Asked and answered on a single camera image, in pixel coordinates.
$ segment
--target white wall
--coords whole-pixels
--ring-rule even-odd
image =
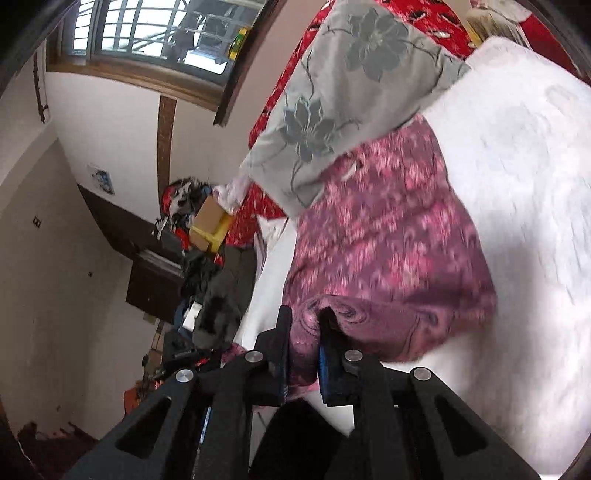
[[[35,97],[31,59],[12,78],[0,98],[0,181],[43,128]]]
[[[13,431],[36,420],[50,432],[85,402],[117,260],[55,142],[0,216],[0,392]]]
[[[140,218],[160,215],[156,137],[160,94],[113,80],[48,72],[57,136],[76,181]],[[111,175],[115,196],[97,189],[88,165]]]
[[[45,101],[43,58],[40,49],[40,95]],[[0,213],[31,171],[42,153],[57,139],[45,111],[46,124],[38,113],[33,60],[15,74],[0,98]]]
[[[156,331],[156,325],[143,320],[144,312],[125,302],[132,261],[118,257],[112,273],[115,290],[93,334],[86,401],[76,412],[75,424],[97,439],[123,419],[123,393],[141,380],[142,357]]]
[[[179,100],[174,118],[170,178],[226,182],[248,153],[248,134],[304,31],[326,0],[288,0],[259,49],[225,128],[215,114]]]

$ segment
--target metal screw head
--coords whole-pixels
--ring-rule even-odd
[[[359,362],[363,358],[363,354],[359,350],[347,350],[345,352],[345,360],[348,362]]]
[[[244,358],[250,364],[257,364],[258,362],[260,362],[262,360],[262,353],[257,352],[256,350],[251,350],[250,352],[246,353]]]
[[[187,383],[193,379],[193,372],[186,368],[179,370],[176,375],[177,382]]]
[[[424,367],[418,367],[414,369],[413,375],[417,380],[429,380],[431,378],[431,371]]]

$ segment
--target yellow box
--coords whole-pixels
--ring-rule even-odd
[[[194,225],[191,227],[191,233],[196,233],[198,236],[207,241],[207,243],[209,243],[208,251],[217,253],[217,251],[220,249],[220,246],[222,245],[222,242],[226,238],[226,235],[228,234],[228,230],[230,230],[230,225],[232,224],[233,220],[234,217],[232,215],[228,215],[224,212],[213,233],[205,232]]]

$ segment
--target wooden beam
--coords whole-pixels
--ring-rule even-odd
[[[160,96],[158,110],[158,137],[156,139],[156,171],[158,174],[158,198],[170,183],[170,148],[173,141],[174,114],[177,101],[167,96]]]

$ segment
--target poster on wall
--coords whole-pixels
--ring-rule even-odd
[[[111,182],[111,175],[106,170],[102,170],[96,165],[88,165],[88,171],[92,177],[94,186],[109,195],[115,195],[113,183]]]

